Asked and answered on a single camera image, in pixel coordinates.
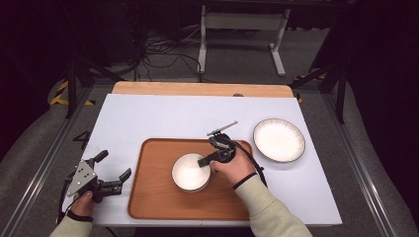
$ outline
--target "person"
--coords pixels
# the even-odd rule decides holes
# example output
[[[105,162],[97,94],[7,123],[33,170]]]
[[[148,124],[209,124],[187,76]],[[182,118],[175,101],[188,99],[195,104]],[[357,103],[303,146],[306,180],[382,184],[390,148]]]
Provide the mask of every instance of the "person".
[[[250,228],[255,236],[311,236],[307,227],[265,187],[246,154],[236,148],[229,163],[211,161],[213,170],[226,176],[249,211]],[[89,236],[92,229],[92,193],[86,192],[71,206],[67,216],[51,237]]]

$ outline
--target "bowl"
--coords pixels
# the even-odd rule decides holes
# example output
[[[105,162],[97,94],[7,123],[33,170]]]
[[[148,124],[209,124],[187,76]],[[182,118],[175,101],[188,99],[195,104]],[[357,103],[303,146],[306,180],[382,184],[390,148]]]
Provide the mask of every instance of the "bowl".
[[[294,161],[305,149],[301,131],[294,124],[280,118],[259,122],[253,131],[253,139],[262,154],[277,162]]]
[[[181,156],[173,165],[172,179],[176,186],[187,193],[201,191],[210,180],[210,166],[201,168],[198,160],[204,156],[189,153]]]

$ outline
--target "white tabletop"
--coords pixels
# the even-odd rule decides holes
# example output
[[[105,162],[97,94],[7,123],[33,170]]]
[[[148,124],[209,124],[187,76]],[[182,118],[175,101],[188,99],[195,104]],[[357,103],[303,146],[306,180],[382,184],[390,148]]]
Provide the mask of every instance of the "white tabletop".
[[[294,162],[276,163],[258,151],[254,127],[264,119],[285,119],[299,128],[305,150]],[[342,219],[295,98],[210,96],[144,96],[110,94],[96,121],[82,159],[102,150],[109,156],[96,164],[100,180],[117,180],[127,168],[131,177],[120,196],[95,205],[94,224],[104,226],[246,226],[248,221],[133,219],[127,213],[129,193],[141,144],[148,138],[206,139],[207,133],[238,121],[224,132],[246,140],[271,193],[305,224],[341,224]]]

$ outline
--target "wooden tray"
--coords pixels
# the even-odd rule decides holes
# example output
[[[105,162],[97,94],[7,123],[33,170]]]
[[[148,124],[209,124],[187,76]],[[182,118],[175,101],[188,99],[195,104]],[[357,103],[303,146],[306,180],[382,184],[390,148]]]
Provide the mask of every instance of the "wooden tray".
[[[252,153],[251,146],[243,147]],[[128,202],[135,219],[248,220],[246,206],[220,173],[212,173],[200,192],[185,193],[172,180],[172,167],[187,153],[207,156],[215,149],[207,140],[151,138],[141,146]]]

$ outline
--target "beige sleeve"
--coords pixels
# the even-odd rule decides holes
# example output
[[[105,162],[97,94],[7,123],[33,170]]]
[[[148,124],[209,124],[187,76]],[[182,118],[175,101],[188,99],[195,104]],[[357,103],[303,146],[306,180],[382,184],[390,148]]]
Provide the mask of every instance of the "beige sleeve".
[[[91,231],[91,222],[77,221],[65,216],[49,237],[88,237]]]
[[[255,236],[311,236],[302,221],[269,192],[258,176],[247,180],[235,192],[249,210]]]

